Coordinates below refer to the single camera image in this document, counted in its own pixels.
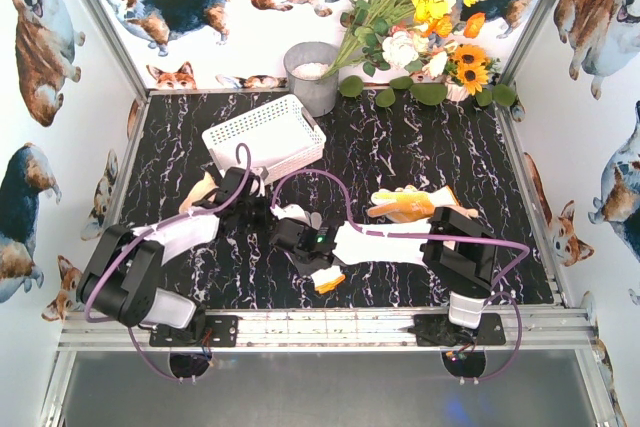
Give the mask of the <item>blue dotted glove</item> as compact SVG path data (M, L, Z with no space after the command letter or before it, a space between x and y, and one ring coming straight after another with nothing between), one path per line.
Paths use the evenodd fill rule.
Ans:
M272 207L271 213L277 222L270 245L284 252L299 275L313 281L319 294L334 290L345 280L343 263L334 254L342 220L323 220L319 213L309 213L297 204Z

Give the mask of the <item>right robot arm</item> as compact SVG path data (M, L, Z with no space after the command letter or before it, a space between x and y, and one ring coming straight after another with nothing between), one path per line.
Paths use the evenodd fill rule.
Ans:
M345 279L342 269L367 262L426 267L450 289L448 319L461 327L480 325L491 294L497 246L493 235L451 207L429 219L365 226L320 220L300 206L274 207L270 245L285 253L298 273L324 294Z

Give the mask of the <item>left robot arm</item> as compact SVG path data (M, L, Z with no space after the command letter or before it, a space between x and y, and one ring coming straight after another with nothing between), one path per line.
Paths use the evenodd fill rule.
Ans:
M164 264L224 229L248 226L264 216L268 170L231 167L220 184L186 211L155 224L103 232L76 290L89 323L116 321L126 327L164 324L184 329L193 301L159 287Z

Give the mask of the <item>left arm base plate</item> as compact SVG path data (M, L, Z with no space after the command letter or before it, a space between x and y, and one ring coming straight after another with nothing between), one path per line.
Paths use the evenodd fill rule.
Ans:
M205 315L194 318L185 329L159 325L150 334L151 347L235 347L239 317Z

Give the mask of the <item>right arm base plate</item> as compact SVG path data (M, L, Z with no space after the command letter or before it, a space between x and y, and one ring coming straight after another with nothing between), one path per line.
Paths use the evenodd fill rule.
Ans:
M455 325L449 321L447 314L416 314L413 324L406 327L405 331L414 335L417 345L422 347L506 344L501 318L496 313L483 314L477 328Z

